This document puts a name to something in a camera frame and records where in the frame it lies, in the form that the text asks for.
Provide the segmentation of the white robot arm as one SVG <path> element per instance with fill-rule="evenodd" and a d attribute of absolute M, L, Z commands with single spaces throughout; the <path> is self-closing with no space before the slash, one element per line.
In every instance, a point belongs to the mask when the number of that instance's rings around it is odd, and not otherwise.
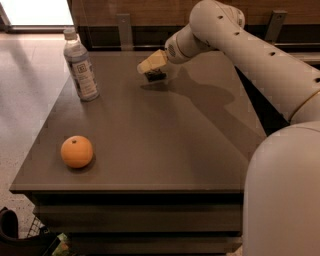
<path fill-rule="evenodd" d="M 320 256 L 320 71 L 246 32 L 243 13 L 217 0 L 198 2 L 188 24 L 137 70 L 209 50 L 223 52 L 288 123 L 250 160 L 243 256 Z"/>

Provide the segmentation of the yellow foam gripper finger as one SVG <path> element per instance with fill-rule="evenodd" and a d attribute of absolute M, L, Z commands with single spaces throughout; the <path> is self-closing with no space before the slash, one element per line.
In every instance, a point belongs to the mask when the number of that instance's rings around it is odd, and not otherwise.
<path fill-rule="evenodd" d="M 144 74 L 149 71 L 156 70 L 162 66 L 165 66 L 166 64 L 166 53 L 163 50 L 157 50 L 137 65 L 137 71 L 140 74 Z"/>

